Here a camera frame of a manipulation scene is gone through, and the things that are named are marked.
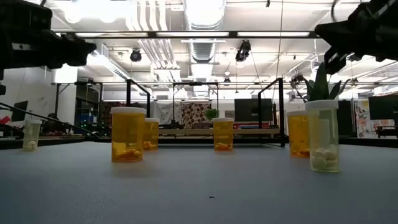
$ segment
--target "ventilation duct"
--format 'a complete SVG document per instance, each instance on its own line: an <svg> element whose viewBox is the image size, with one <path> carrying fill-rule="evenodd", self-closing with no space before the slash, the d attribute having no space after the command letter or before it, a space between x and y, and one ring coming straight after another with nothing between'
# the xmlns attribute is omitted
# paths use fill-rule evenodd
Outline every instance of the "ventilation duct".
<svg viewBox="0 0 398 224"><path fill-rule="evenodd" d="M185 23L188 30L220 30L223 25L226 0L184 0ZM190 43L191 60L196 63L214 61L216 43ZM212 65L191 65L192 75L197 78L210 78ZM195 86L196 96L206 96L207 86Z"/></svg>

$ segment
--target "fluorescent light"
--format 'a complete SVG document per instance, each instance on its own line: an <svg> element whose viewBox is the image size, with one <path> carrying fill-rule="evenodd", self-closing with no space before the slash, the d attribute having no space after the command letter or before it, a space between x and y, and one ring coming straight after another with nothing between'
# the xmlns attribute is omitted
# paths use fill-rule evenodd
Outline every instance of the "fluorescent light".
<svg viewBox="0 0 398 224"><path fill-rule="evenodd" d="M116 85L127 85L127 83L121 83L121 82L114 82L114 83L103 83L103 85L112 85L112 86L116 86Z"/></svg>
<svg viewBox="0 0 398 224"><path fill-rule="evenodd" d="M173 85L172 82L139 82L138 85Z"/></svg>
<svg viewBox="0 0 398 224"><path fill-rule="evenodd" d="M90 37L147 37L147 32L77 32L77 36Z"/></svg>
<svg viewBox="0 0 398 224"><path fill-rule="evenodd" d="M158 37L227 37L229 32L157 32Z"/></svg>
<svg viewBox="0 0 398 224"><path fill-rule="evenodd" d="M238 32L238 37L306 37L309 32Z"/></svg>
<svg viewBox="0 0 398 224"><path fill-rule="evenodd" d="M199 44L215 44L215 43L225 43L225 40L181 40L181 43L183 44L193 44L193 43L199 43Z"/></svg>

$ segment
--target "white pipe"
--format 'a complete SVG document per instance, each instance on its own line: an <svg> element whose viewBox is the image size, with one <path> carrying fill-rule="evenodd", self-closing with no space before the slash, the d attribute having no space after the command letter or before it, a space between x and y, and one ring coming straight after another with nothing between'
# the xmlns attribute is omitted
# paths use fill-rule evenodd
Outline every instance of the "white pipe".
<svg viewBox="0 0 398 224"><path fill-rule="evenodd" d="M159 28L157 27L157 22L156 22L156 4L154 0L148 0L149 2L149 24L150 27L152 28L152 30L154 31L158 31ZM160 46L162 46L162 41L161 40L157 40L157 42L159 43ZM157 58L159 59L160 63L162 64L162 66L164 68L166 68L166 64L164 63L164 59L162 56L162 53L160 52L159 48L157 47L155 40L150 40L150 43L153 46L153 49L156 53ZM169 56L167 55L167 52L164 52L164 55L166 57L166 61L170 64L170 60L169 60Z"/></svg>
<svg viewBox="0 0 398 224"><path fill-rule="evenodd" d="M166 24L166 4L165 0L158 0L159 3L159 24L162 31L167 31L167 24Z"/></svg>
<svg viewBox="0 0 398 224"><path fill-rule="evenodd" d="M156 23L156 4L154 0L148 0L149 2L149 24L153 31L159 31Z"/></svg>
<svg viewBox="0 0 398 224"><path fill-rule="evenodd" d="M160 29L162 31L167 31L167 23L166 23L166 5L165 5L165 0L158 0L157 1L159 3L159 24L160 24ZM159 42L159 44L162 46L164 46L164 49L162 48L163 52L165 55L167 55L167 57L170 60L170 64L173 66L173 68L177 68L177 62L174 59L174 53L172 50L172 45L170 42L170 39L162 40L163 44L161 44Z"/></svg>
<svg viewBox="0 0 398 224"><path fill-rule="evenodd" d="M134 30L140 30L140 26L138 24L138 19L137 19L137 1L136 0L130 0L130 5L132 9L132 15L126 17L126 26L129 30L134 31ZM146 53L147 57L151 62L155 63L156 67L161 67L160 63L156 63L155 58L151 55L150 50L147 48L147 43L143 43L142 40L137 41L140 47L144 50Z"/></svg>
<svg viewBox="0 0 398 224"><path fill-rule="evenodd" d="M139 24L142 27L143 31L148 31L149 27L147 24L147 3L146 0L139 0Z"/></svg>

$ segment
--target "computer screen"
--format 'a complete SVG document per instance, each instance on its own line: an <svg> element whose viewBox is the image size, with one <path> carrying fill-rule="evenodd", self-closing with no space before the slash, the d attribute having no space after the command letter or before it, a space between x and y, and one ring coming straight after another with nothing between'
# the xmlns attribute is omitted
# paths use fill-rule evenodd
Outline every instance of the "computer screen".
<svg viewBox="0 0 398 224"><path fill-rule="evenodd" d="M398 119L398 95L369 97L371 119Z"/></svg>
<svg viewBox="0 0 398 224"><path fill-rule="evenodd" d="M235 99L235 121L258 121L258 99ZM273 121L272 100L261 100L261 113L263 121Z"/></svg>
<svg viewBox="0 0 398 224"><path fill-rule="evenodd" d="M14 107L25 111L27 109L27 103L28 103L28 101L19 102L19 103L14 104ZM11 121L12 122L24 121L25 115L26 114L24 112L13 110L12 116L11 116Z"/></svg>

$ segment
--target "patterned fabric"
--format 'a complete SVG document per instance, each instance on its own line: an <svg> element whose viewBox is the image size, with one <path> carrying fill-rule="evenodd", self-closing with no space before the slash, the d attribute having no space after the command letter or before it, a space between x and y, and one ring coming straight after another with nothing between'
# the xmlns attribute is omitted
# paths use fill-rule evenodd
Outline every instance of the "patterned fabric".
<svg viewBox="0 0 398 224"><path fill-rule="evenodd" d="M151 103L151 116L160 120L159 124L171 124L173 120L173 103ZM181 104L174 105L174 119L181 123Z"/></svg>
<svg viewBox="0 0 398 224"><path fill-rule="evenodd" d="M377 138L378 126L393 126L394 120L371 120L368 100L354 101L358 138Z"/></svg>
<svg viewBox="0 0 398 224"><path fill-rule="evenodd" d="M210 103L181 103L182 122L185 129L192 129L196 123L209 123L205 112L211 109Z"/></svg>

